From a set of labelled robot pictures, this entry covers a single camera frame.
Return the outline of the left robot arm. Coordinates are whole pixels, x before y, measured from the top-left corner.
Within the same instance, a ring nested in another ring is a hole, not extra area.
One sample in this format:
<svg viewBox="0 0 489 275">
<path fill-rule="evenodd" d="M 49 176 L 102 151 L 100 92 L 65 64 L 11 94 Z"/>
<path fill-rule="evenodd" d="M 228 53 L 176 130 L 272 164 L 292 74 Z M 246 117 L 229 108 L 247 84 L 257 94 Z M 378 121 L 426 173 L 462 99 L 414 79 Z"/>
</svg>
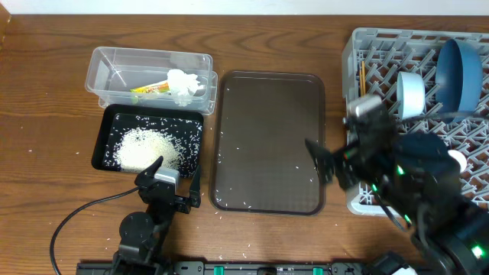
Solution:
<svg viewBox="0 0 489 275">
<path fill-rule="evenodd" d="M 162 166 L 158 157 L 148 168 L 135 178 L 138 195 L 147 204 L 144 212 L 132 212 L 119 226 L 121 241 L 115 253 L 111 275 L 123 274 L 171 274 L 171 260 L 162 253 L 163 243 L 174 215 L 190 213 L 201 204 L 200 174 L 197 167 L 189 188 L 188 196 L 176 194 L 180 181 L 178 170 Z"/>
</svg>

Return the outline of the white cup pink inside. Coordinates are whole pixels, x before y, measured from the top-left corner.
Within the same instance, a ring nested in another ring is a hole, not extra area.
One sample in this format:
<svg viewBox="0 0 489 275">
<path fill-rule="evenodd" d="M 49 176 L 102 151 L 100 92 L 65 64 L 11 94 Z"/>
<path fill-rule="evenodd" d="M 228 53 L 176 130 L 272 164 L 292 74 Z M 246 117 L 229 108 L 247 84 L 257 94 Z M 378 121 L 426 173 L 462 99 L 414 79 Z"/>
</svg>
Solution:
<svg viewBox="0 0 489 275">
<path fill-rule="evenodd" d="M 458 150 L 448 150 L 448 153 L 453 159 L 455 159 L 458 162 L 460 166 L 459 171 L 460 173 L 463 173 L 468 165 L 467 158 L 465 157 L 465 155 Z"/>
</svg>

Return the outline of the pile of rice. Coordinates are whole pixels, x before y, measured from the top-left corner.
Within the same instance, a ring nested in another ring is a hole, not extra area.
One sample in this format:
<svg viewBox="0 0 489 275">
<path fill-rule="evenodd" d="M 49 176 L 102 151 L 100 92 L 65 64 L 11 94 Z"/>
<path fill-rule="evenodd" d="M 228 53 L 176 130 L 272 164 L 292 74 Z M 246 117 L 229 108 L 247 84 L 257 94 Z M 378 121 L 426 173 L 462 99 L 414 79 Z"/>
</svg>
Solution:
<svg viewBox="0 0 489 275">
<path fill-rule="evenodd" d="M 163 167 L 178 170 L 183 161 L 183 152 L 172 135 L 135 128 L 122 135 L 121 141 L 115 145 L 113 157 L 121 170 L 138 173 L 159 157 L 163 158 Z"/>
</svg>

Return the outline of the yellow green snack wrapper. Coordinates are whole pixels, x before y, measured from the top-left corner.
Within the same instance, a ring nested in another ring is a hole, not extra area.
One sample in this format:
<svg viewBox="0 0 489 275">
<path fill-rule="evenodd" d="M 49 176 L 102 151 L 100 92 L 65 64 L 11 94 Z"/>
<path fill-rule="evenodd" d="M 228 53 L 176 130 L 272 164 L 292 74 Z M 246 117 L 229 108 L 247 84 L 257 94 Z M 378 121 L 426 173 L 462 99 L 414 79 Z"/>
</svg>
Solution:
<svg viewBox="0 0 489 275">
<path fill-rule="evenodd" d="M 168 84 L 168 81 L 166 81 L 166 80 L 161 81 L 161 82 L 156 82 L 153 84 L 149 84 L 146 86 L 133 88 L 130 90 L 130 92 L 140 93 L 140 94 L 164 93 L 164 92 L 169 92 L 169 91 L 170 91 L 170 86 Z"/>
</svg>

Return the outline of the dark blue plate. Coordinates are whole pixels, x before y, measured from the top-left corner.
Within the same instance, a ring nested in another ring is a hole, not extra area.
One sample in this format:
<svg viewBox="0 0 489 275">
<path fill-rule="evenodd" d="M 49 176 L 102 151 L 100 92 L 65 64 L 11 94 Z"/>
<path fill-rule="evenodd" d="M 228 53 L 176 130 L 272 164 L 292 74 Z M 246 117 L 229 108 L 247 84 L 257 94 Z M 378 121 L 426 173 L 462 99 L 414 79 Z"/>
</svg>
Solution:
<svg viewBox="0 0 489 275">
<path fill-rule="evenodd" d="M 439 113 L 474 112 L 482 91 L 483 69 L 477 50 L 468 42 L 451 39 L 440 50 L 436 65 L 436 101 Z"/>
</svg>

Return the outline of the light blue white bowl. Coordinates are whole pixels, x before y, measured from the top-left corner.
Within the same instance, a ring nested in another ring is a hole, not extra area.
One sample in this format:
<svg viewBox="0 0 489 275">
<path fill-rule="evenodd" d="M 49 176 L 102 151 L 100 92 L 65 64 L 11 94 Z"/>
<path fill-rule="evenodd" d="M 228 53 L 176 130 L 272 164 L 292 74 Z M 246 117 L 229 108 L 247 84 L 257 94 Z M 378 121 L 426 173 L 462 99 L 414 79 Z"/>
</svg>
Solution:
<svg viewBox="0 0 489 275">
<path fill-rule="evenodd" d="M 423 113 L 425 108 L 425 85 L 416 73 L 399 72 L 397 75 L 398 115 L 401 120 Z"/>
</svg>

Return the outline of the white tissue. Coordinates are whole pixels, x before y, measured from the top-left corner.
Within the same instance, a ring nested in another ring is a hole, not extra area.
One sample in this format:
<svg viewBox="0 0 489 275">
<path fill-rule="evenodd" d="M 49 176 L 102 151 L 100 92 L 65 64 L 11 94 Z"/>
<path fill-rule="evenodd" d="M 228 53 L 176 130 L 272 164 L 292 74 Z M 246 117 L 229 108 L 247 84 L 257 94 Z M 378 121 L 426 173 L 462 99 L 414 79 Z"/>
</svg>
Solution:
<svg viewBox="0 0 489 275">
<path fill-rule="evenodd" d="M 179 107 L 190 104 L 196 92 L 204 88 L 197 77 L 196 74 L 186 74 L 178 69 L 172 69 L 167 73 L 170 96 Z"/>
</svg>

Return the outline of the wooden chopstick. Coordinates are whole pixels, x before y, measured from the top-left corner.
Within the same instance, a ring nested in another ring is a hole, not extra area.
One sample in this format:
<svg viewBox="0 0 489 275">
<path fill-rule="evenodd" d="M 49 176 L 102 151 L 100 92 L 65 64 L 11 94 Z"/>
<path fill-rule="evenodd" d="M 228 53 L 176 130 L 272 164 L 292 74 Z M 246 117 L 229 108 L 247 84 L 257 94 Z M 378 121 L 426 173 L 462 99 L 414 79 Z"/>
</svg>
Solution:
<svg viewBox="0 0 489 275">
<path fill-rule="evenodd" d="M 359 66 L 359 69 L 360 69 L 360 96 L 363 97 L 364 96 L 364 61 L 361 61 L 360 63 L 360 66 Z"/>
<path fill-rule="evenodd" d="M 361 96 L 363 97 L 366 94 L 366 79 L 365 79 L 365 62 L 361 61 Z"/>
</svg>

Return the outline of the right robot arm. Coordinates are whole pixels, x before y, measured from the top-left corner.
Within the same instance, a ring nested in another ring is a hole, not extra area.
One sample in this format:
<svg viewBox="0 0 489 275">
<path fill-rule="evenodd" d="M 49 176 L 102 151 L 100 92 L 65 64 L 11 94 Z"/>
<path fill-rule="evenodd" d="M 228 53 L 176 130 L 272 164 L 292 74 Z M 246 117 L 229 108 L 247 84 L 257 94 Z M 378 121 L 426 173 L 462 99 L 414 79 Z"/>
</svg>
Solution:
<svg viewBox="0 0 489 275">
<path fill-rule="evenodd" d="M 395 224 L 398 213 L 431 274 L 488 272 L 488 212 L 463 196 L 460 164 L 435 134 L 399 134 L 384 105 L 344 120 L 357 138 L 331 152 L 305 145 L 321 183 L 337 179 L 347 191 L 359 182 Z"/>
</svg>

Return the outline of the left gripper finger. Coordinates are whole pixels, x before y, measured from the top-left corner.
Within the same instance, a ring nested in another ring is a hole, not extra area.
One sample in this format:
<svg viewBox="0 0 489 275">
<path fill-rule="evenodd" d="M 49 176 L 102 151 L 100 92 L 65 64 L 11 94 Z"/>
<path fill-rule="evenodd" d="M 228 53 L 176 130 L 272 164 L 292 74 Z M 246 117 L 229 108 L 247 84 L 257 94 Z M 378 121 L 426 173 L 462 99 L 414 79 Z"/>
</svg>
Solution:
<svg viewBox="0 0 489 275">
<path fill-rule="evenodd" d="M 189 198 L 191 201 L 191 206 L 193 208 L 199 208 L 201 204 L 200 177 L 201 166 L 198 166 L 193 175 L 192 182 L 189 188 Z"/>
<path fill-rule="evenodd" d="M 155 181 L 154 175 L 161 167 L 164 158 L 159 156 L 148 168 L 142 170 L 135 178 L 136 183 L 153 183 Z"/>
</svg>

